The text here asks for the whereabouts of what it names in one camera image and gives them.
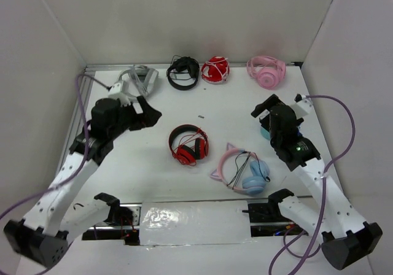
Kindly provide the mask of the red black headphones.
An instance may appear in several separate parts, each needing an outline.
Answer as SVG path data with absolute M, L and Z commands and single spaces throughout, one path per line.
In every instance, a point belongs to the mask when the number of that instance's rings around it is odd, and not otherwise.
M 172 130 L 168 139 L 169 149 L 180 164 L 195 166 L 209 154 L 208 135 L 195 125 L 180 125 Z

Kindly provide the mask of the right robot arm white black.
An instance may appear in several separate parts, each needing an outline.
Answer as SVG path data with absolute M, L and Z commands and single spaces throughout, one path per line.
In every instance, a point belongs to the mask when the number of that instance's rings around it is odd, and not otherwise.
M 287 105 L 273 94 L 251 113 L 259 119 L 262 129 L 269 132 L 270 145 L 278 158 L 319 205 L 319 212 L 315 212 L 287 189 L 269 196 L 271 219 L 288 218 L 311 235 L 310 244 L 292 274 L 304 264 L 314 243 L 321 246 L 325 259 L 335 269 L 342 270 L 371 254 L 383 235 L 378 223 L 367 222 L 329 175 L 336 159 L 325 163 L 316 146 L 301 134 L 300 125 L 313 109 L 313 99 L 313 95 L 298 94 L 295 104 Z

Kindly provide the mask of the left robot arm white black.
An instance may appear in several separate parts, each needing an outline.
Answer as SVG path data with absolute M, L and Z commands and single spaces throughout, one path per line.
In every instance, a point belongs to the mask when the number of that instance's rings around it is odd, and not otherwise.
M 76 237 L 93 225 L 115 225 L 121 218 L 120 201 L 107 193 L 95 195 L 81 208 L 74 209 L 74 199 L 86 181 L 97 171 L 114 148 L 114 140 L 126 131 L 150 128 L 161 112 L 143 96 L 137 98 L 142 112 L 119 99 L 97 100 L 91 119 L 84 120 L 82 132 L 70 146 L 59 173 L 42 193 L 34 198 L 34 207 L 17 220 L 9 220 L 4 234 L 11 248 L 44 268 L 51 269 L 64 257 Z

